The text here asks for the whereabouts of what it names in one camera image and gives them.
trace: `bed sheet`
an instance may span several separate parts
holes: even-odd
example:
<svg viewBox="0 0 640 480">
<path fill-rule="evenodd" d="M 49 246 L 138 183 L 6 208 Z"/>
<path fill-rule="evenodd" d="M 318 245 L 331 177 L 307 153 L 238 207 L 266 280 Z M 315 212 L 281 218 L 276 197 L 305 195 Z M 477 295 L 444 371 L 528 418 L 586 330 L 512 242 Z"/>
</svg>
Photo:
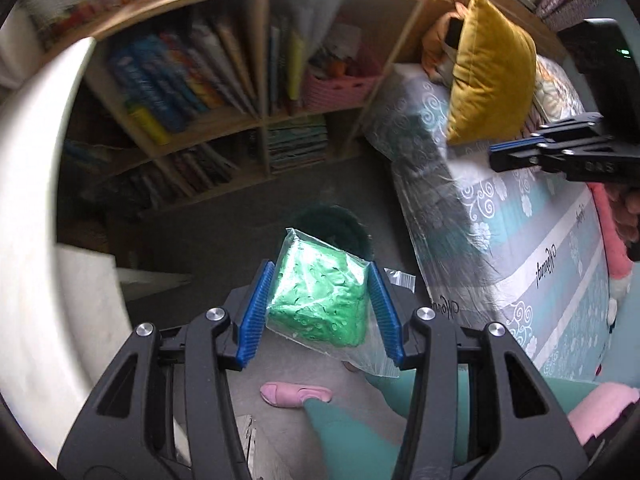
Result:
<svg viewBox="0 0 640 480">
<path fill-rule="evenodd" d="M 503 322 L 544 373 L 593 379 L 609 283 L 590 190 L 533 169 L 494 173 L 488 142 L 447 146 L 448 104 L 418 65 L 396 65 L 363 122 L 392 161 L 433 307 L 463 326 Z"/>
</svg>

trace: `green clay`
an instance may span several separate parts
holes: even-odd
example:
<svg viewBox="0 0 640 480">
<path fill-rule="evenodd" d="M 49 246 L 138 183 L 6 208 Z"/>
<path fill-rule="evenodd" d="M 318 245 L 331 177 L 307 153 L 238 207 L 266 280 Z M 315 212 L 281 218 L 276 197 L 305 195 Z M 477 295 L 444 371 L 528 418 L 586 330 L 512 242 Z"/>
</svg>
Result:
<svg viewBox="0 0 640 480">
<path fill-rule="evenodd" d="M 269 322 L 292 338 L 362 344 L 367 330 L 367 262 L 287 230 L 271 285 Z"/>
</svg>

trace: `pink basket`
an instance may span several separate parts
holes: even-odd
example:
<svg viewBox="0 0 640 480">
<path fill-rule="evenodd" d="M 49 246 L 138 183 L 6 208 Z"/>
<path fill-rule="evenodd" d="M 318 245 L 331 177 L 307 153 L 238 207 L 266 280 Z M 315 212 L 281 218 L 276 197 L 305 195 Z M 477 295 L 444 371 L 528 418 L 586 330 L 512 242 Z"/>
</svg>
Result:
<svg viewBox="0 0 640 480">
<path fill-rule="evenodd" d="M 364 99 L 382 77 L 382 68 L 364 46 L 358 52 L 356 63 L 364 76 L 346 75 L 322 80 L 307 70 L 303 87 L 305 108 L 311 112 L 327 112 L 362 106 Z"/>
</svg>

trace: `yellow pillow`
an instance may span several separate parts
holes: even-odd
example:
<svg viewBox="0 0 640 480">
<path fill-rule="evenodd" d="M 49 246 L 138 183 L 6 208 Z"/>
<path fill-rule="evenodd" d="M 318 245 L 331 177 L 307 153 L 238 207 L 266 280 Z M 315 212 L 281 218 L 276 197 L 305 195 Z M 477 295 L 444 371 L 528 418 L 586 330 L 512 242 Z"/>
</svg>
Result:
<svg viewBox="0 0 640 480">
<path fill-rule="evenodd" d="M 488 0 L 469 1 L 453 68 L 447 139 L 513 139 L 529 113 L 536 45 Z"/>
</svg>

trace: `metal bolt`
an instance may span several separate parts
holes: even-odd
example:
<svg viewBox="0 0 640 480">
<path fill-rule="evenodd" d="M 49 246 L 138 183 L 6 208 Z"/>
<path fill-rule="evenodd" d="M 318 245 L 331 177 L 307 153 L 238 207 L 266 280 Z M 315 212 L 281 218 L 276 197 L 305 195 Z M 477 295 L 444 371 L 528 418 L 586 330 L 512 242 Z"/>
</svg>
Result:
<svg viewBox="0 0 640 480">
<path fill-rule="evenodd" d="M 422 306 L 415 311 L 418 317 L 423 321 L 429 321 L 436 317 L 436 311 L 428 306 Z"/>
<path fill-rule="evenodd" d="M 503 324 L 491 323 L 491 325 L 489 325 L 489 333 L 491 335 L 495 335 L 496 337 L 502 337 L 505 332 L 506 332 L 506 329 L 504 328 Z"/>
<path fill-rule="evenodd" d="M 207 310 L 207 319 L 209 321 L 220 321 L 223 317 L 225 317 L 225 314 L 226 312 L 224 308 L 216 306 Z"/>
<path fill-rule="evenodd" d="M 151 323 L 140 323 L 136 327 L 136 334 L 140 337 L 145 337 L 154 331 L 154 326 Z"/>
</svg>

